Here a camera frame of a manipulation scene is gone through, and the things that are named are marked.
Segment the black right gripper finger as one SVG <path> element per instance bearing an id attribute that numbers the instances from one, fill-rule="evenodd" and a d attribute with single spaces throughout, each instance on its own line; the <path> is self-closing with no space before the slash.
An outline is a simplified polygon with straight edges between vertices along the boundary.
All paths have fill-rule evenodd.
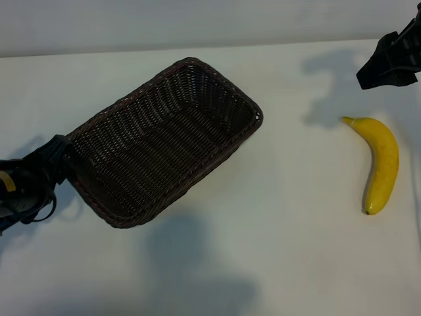
<path id="1" fill-rule="evenodd" d="M 360 86 L 369 90 L 380 86 L 408 86 L 418 80 L 415 73 L 407 70 L 392 70 L 383 74 L 374 71 L 360 70 Z"/>
<path id="2" fill-rule="evenodd" d="M 399 34 L 397 32 L 392 32 L 379 39 L 373 55 L 357 72 L 359 82 L 378 81 L 384 73 L 391 69 L 386 53 L 393 41 L 398 37 Z"/>

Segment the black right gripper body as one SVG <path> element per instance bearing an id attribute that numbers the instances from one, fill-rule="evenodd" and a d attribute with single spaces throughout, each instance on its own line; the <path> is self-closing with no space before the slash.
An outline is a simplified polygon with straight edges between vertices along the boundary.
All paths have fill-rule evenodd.
<path id="1" fill-rule="evenodd" d="M 411 20 L 390 48 L 393 69 L 420 72 L 420 17 Z"/>

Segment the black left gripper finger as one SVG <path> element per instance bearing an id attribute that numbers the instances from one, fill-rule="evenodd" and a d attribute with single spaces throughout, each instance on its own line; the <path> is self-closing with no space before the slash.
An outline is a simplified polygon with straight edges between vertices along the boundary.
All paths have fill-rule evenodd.
<path id="1" fill-rule="evenodd" d="M 69 168 L 65 162 L 61 162 L 55 166 L 52 180 L 55 184 L 61 185 L 68 177 Z"/>
<path id="2" fill-rule="evenodd" d="M 70 140 L 63 135 L 55 135 L 42 146 L 42 158 L 51 165 L 58 165 L 66 153 Z"/>

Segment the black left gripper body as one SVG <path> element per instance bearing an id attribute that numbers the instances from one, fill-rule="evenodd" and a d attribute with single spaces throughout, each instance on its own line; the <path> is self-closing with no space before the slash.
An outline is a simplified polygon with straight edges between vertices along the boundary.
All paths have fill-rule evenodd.
<path id="1" fill-rule="evenodd" d="M 44 161 L 42 154 L 1 161 L 2 227 L 38 223 L 52 216 L 56 209 L 55 166 Z"/>

